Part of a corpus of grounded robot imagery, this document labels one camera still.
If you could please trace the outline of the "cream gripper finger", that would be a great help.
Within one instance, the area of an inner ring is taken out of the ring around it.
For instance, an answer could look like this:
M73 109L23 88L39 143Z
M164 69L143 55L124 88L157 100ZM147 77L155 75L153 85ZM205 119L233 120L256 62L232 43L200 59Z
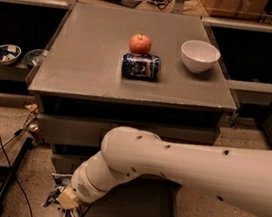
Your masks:
M65 210L76 208L79 205L79 198L72 187L64 189L57 197L57 201Z

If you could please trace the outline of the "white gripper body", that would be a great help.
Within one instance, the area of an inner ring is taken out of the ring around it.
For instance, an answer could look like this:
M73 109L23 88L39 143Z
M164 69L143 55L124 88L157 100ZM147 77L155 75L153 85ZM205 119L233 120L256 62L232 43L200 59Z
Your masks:
M80 201L90 204L106 195L106 191L97 189L90 183L84 167L78 167L72 174L71 188Z

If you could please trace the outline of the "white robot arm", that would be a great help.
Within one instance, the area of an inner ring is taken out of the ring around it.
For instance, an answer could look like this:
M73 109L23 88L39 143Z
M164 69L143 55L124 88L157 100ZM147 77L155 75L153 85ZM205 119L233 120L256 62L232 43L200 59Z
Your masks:
M58 201L65 209L88 205L143 174L220 196L258 217L272 217L272 151L170 143L130 127L104 135L100 151L78 166Z

